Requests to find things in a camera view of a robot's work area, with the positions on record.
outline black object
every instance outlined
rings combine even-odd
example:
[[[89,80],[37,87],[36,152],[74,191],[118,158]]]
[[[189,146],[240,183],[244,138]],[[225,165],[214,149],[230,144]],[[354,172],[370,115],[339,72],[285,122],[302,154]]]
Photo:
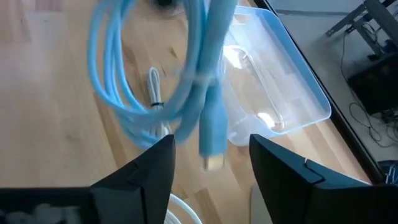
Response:
[[[348,84],[372,115],[398,106],[398,54],[388,55],[348,79]]]
[[[177,5],[177,0],[154,0],[154,3],[160,7],[175,7]]]
[[[10,219],[30,223],[33,218],[46,218],[40,213],[55,216],[51,213],[59,211],[62,218],[54,223],[163,223],[174,165],[174,136],[168,135],[91,187],[0,189],[0,223],[12,223]]]
[[[257,134],[250,158],[273,224],[398,223],[398,187],[368,185]]]
[[[163,102],[156,102],[150,105],[150,107],[154,107],[154,106],[162,106],[163,107],[164,103]]]

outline cable plug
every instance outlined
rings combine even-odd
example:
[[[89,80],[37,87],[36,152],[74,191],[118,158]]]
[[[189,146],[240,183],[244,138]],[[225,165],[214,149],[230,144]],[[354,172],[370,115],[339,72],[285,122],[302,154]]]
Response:
[[[199,155],[205,170],[224,166],[227,144],[228,115],[225,110],[221,85],[210,86],[199,120]]]

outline wooden desk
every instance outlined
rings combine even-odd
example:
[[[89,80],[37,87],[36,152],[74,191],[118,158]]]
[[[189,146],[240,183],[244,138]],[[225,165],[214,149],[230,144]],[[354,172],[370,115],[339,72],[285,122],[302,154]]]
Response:
[[[96,0],[0,2],[0,186],[89,185],[141,153],[98,101],[86,70]],[[174,89],[186,47],[183,16],[165,18],[139,3],[123,33],[129,82],[148,103],[145,75],[158,68],[162,96]],[[98,54],[98,64],[102,57]],[[178,147],[173,192],[204,223],[248,223],[255,183],[248,149],[229,145],[226,167],[201,170],[197,132]],[[368,181],[331,121],[274,138],[338,172]],[[172,207],[184,223],[187,215]]]

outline gray floor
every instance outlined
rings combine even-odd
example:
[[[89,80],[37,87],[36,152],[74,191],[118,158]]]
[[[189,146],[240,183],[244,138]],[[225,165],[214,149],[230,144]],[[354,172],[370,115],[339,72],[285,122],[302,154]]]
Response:
[[[398,146],[388,138],[385,124],[382,124],[378,119],[371,118],[373,126],[381,133],[382,141],[380,144],[382,146],[392,144],[391,147],[377,145],[369,136],[368,128],[356,122],[349,113],[348,106],[355,99],[340,72],[343,54],[343,31],[341,30],[330,38],[324,35],[329,28],[343,18],[344,13],[352,11],[361,2],[362,0],[270,1],[272,7],[279,12],[282,22],[298,43],[314,71],[374,158],[377,161],[398,160]],[[386,39],[385,34],[381,33],[378,39],[380,43],[383,42]],[[346,77],[369,64],[370,61],[366,57],[369,54],[372,54],[372,50],[356,31],[347,35],[343,62]],[[369,124],[365,114],[359,108],[353,108],[352,112],[353,116],[362,123]]]

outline white cable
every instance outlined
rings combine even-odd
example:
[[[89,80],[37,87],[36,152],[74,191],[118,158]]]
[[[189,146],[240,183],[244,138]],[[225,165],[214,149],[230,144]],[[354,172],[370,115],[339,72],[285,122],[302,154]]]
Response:
[[[162,105],[162,97],[160,96],[160,77],[159,72],[156,68],[151,67],[148,72],[147,76],[147,85],[148,85],[148,92],[150,97],[151,105],[154,105],[152,108],[159,110],[163,107]],[[150,130],[150,133],[154,136],[163,137],[171,133],[171,128],[168,123],[160,123],[158,127],[154,127]],[[170,200],[179,205],[182,209],[184,209],[193,219],[195,224],[202,224],[198,215],[193,211],[188,204],[186,204],[183,200],[179,199],[174,194],[170,194]],[[165,224],[181,224],[180,220],[170,211],[167,210],[166,218],[164,220]]]
[[[183,200],[181,200],[180,198],[178,198],[174,194],[170,194],[170,200],[172,202],[176,203],[177,205],[179,205],[182,209],[184,209],[191,216],[191,218],[195,222],[195,224],[202,224],[201,221],[200,221],[199,216]]]
[[[151,67],[147,76],[148,92],[150,97],[150,104],[157,104],[152,106],[152,109],[159,110],[163,108],[162,97],[160,96],[160,77],[156,68]],[[149,130],[154,136],[166,136],[171,133],[169,123],[160,123],[157,127]]]

